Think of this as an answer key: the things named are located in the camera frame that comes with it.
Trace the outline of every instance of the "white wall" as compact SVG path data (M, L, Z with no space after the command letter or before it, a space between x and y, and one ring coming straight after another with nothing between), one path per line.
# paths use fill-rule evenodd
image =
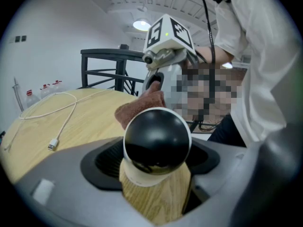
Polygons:
M81 87L80 50L131 44L115 24L91 0L28 0L1 41L0 131L7 130L20 113L12 89L14 77L23 101L27 90L39 95L43 84L56 79L62 80L66 89ZM10 38L17 35L27 35L27 41L10 44ZM115 64L90 59L89 69L114 68ZM89 83L98 80L102 78L89 77ZM102 87L113 84L111 81Z
M138 62L138 61L127 61L126 63L126 71L128 76L132 78L145 79L148 73L146 68L146 63ZM139 92L139 96L142 93L142 85L143 83L136 82L135 91Z
M132 38L131 46L129 47L132 51L143 52L145 39Z

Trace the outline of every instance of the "usb connector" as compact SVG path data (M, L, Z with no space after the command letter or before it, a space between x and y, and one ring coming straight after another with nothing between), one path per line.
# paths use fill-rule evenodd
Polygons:
M57 139L52 139L51 142L49 143L48 149L55 151L58 145L58 140Z

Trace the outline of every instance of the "black cable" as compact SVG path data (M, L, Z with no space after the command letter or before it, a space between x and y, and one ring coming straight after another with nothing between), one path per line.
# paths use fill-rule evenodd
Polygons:
M203 129L203 128L202 128L203 121L200 121L200 122L199 122L199 126L198 126L198 128L199 128L199 130L200 130L200 131L209 132L209 131L212 131L212 130L214 130L215 128L217 128L217 126L219 125L219 123L217 123L217 124L213 125L213 126L212 126L212 127L210 127L210 128Z
M197 54L205 63L208 63L208 62L206 61L206 59L204 58L204 56L203 56L199 51L196 50L196 54Z
M191 133L195 130L195 128L198 124L199 124L199 121L196 121L196 120L192 121L192 123L189 127L189 130L190 130Z
M214 89L215 89L214 67L215 67L215 61L216 61L216 59L215 59L215 52L214 52L214 41L213 41L212 29L211 29L210 23L209 23L207 5L206 5L205 0L202 0L202 2L203 2L204 10L205 10L205 16L206 16L206 20L207 20L208 36L209 36L209 41L210 41L210 46L211 46L211 51L212 51L212 63L211 63L210 68L209 68L209 99L210 99L209 103L214 103L214 99L215 99L215 93L214 93Z
M192 134L211 134L211 132L192 132Z

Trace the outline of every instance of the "plastic bottle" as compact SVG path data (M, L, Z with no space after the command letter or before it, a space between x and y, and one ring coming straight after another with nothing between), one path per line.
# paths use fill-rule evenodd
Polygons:
M31 105L40 101L40 99L33 94L32 90L27 91L27 107L29 108Z
M56 80L55 83L53 83L53 92L54 93L61 93L63 92L63 86L62 86L62 81Z
M40 88L41 99L45 98L47 95L53 93L52 89L49 87L49 84L44 84L43 88Z

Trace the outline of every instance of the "black sphere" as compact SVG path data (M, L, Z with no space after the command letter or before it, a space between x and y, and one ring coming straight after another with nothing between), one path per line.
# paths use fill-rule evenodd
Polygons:
M125 132L125 149L132 163L152 174L167 174L178 168L190 149L184 123L173 113L151 109L137 115Z

